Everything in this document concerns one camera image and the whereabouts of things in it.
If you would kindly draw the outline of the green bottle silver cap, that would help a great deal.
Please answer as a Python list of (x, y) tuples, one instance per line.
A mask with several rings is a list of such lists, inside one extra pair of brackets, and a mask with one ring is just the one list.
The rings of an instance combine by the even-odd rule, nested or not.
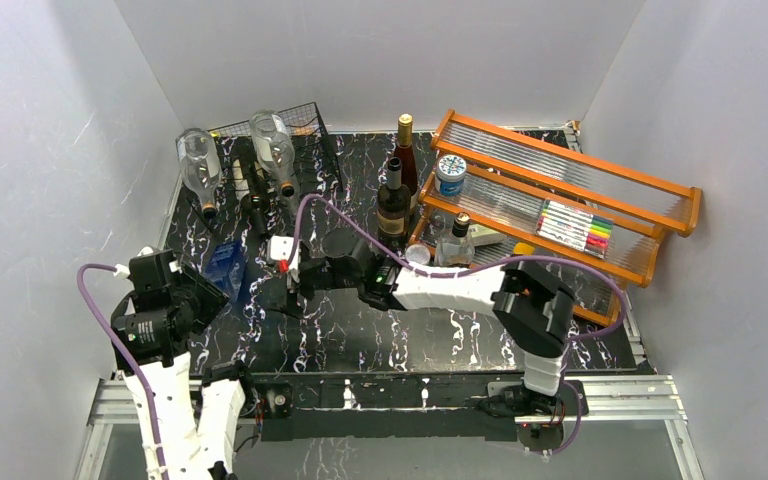
[(402, 162), (392, 157), (387, 162), (385, 182), (378, 188), (377, 238), (389, 250), (402, 248), (408, 229), (410, 190), (402, 183)]

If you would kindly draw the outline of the dark green labelled wine bottle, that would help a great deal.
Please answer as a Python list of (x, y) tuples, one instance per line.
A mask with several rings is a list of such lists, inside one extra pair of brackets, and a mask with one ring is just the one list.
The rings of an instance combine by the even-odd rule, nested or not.
[(237, 156), (232, 162), (235, 193), (242, 210), (248, 215), (250, 224), (260, 239), (271, 236), (267, 213), (270, 199), (266, 180), (258, 173), (255, 161)]

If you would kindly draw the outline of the clear bottle black gold cap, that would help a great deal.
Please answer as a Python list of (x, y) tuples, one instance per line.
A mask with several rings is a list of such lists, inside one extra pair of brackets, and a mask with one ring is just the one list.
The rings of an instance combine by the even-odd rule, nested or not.
[(440, 267), (468, 267), (475, 254), (474, 241), (469, 234), (471, 219), (459, 212), (453, 226), (438, 237), (435, 245), (434, 264)]

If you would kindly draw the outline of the clear bottle blue label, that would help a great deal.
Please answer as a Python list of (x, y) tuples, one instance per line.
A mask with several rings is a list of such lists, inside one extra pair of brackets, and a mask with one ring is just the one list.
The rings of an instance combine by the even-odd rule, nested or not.
[(189, 128), (176, 139), (176, 148), (184, 185), (198, 198), (203, 216), (213, 219), (218, 213), (216, 191), (223, 178), (214, 137)]

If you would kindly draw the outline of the dark red wine bottle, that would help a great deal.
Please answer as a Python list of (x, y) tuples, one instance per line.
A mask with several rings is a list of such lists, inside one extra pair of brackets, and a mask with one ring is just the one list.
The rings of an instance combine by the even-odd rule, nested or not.
[(394, 156), (399, 158), (402, 163), (402, 184), (407, 186), (410, 191), (409, 212), (413, 215), (417, 209), (419, 186), (413, 147), (413, 117), (408, 113), (403, 113), (398, 118)]

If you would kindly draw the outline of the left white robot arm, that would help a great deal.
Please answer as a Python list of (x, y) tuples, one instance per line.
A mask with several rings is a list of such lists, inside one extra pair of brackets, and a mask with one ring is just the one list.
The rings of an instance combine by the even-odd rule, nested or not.
[(133, 289), (111, 316), (119, 372), (136, 407), (150, 479), (233, 479), (240, 416), (257, 387), (240, 361), (204, 373), (195, 404), (189, 338), (203, 332), (227, 295), (171, 250), (143, 248), (116, 275)]

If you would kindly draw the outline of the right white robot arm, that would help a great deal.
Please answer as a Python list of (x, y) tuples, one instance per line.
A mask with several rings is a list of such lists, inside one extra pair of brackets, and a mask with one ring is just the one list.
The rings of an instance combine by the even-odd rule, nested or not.
[(561, 403), (573, 292), (540, 265), (519, 260), (472, 273), (394, 259), (350, 228), (327, 238), (331, 252), (313, 257), (300, 246), (293, 259), (279, 262), (287, 273), (288, 305), (317, 291), (353, 289), (363, 303), (381, 311), (439, 308), (493, 316), (523, 351), (524, 373), (518, 385), (490, 387), (479, 407), (513, 416), (549, 414)]

